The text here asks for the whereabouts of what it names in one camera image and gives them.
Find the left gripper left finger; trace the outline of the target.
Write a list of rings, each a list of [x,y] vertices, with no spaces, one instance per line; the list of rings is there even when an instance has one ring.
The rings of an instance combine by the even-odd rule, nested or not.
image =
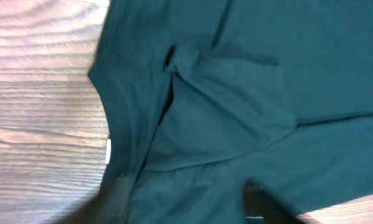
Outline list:
[[[133,178],[117,178],[58,224],[125,224]]]

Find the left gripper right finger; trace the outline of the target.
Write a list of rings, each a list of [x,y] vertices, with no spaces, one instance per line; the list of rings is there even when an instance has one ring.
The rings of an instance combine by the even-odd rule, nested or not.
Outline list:
[[[251,179],[245,182],[243,206],[248,224],[305,224],[262,184]]]

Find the black t-shirt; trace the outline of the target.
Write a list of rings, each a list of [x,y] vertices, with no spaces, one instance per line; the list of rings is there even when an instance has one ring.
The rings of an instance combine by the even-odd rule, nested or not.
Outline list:
[[[112,1],[88,73],[126,223],[244,223],[373,194],[373,1]]]

